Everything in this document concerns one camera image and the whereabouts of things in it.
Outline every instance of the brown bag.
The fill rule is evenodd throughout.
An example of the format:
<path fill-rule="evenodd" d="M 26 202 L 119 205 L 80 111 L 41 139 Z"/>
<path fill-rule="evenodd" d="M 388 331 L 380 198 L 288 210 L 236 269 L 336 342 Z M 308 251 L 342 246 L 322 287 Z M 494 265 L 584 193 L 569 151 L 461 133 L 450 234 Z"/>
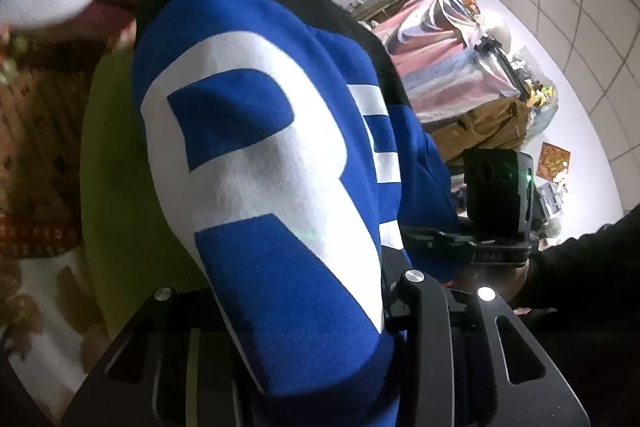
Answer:
<path fill-rule="evenodd" d="M 462 165 L 462 152 L 482 149 L 514 149 L 527 131 L 527 105 L 517 98 L 499 98 L 483 103 L 431 133 L 442 160 Z"/>

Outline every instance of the black sleeve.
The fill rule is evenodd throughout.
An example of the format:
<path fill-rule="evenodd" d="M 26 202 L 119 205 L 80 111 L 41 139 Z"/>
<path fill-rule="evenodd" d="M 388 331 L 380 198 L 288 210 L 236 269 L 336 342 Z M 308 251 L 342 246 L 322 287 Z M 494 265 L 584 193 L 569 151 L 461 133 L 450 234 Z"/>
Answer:
<path fill-rule="evenodd" d="M 608 315 L 637 307 L 639 296 L 640 205 L 615 225 L 533 255 L 511 304 Z"/>

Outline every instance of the blue garment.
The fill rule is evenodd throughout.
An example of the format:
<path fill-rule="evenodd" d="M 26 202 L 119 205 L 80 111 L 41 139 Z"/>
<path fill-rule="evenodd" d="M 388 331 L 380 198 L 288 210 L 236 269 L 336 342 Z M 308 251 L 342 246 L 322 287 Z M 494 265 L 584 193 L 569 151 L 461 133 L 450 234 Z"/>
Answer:
<path fill-rule="evenodd" d="M 457 226 L 447 169 L 375 60 L 274 0 L 168 0 L 136 46 L 162 210 L 278 425 L 395 425 L 381 245 L 402 248 L 398 222 Z"/>

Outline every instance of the human hand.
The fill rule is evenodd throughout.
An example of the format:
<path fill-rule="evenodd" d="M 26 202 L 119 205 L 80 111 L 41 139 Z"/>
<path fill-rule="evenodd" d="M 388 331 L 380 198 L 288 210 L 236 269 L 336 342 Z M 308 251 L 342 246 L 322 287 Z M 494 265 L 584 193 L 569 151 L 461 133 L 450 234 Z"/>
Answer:
<path fill-rule="evenodd" d="M 520 268 L 465 266 L 456 274 L 452 287 L 473 293 L 481 286 L 493 288 L 507 302 L 522 290 L 527 281 L 529 261 Z"/>

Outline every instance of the bright light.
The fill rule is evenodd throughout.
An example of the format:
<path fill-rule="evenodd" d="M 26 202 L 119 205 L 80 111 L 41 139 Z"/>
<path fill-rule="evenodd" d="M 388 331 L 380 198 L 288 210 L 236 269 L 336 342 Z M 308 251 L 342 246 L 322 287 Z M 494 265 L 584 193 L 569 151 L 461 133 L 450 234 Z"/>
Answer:
<path fill-rule="evenodd" d="M 495 291 L 493 288 L 489 288 L 489 286 L 482 286 L 478 288 L 478 297 L 483 301 L 492 301 L 495 299 Z"/>

